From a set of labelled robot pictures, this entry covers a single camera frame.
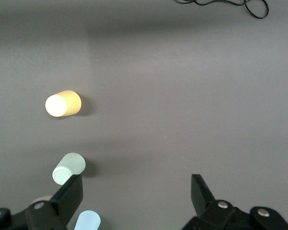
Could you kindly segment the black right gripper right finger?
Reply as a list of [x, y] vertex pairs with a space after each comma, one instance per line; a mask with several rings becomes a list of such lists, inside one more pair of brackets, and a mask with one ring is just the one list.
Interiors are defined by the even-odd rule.
[[252, 207], [249, 213], [226, 200], [217, 200], [200, 174], [191, 177], [196, 216], [184, 230], [288, 230], [288, 222], [274, 209]]

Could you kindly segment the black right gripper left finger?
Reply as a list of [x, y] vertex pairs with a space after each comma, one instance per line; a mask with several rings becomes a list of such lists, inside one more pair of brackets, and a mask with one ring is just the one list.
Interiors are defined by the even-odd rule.
[[36, 201], [14, 215], [0, 208], [0, 230], [65, 230], [82, 200], [82, 176], [72, 175], [48, 201]]

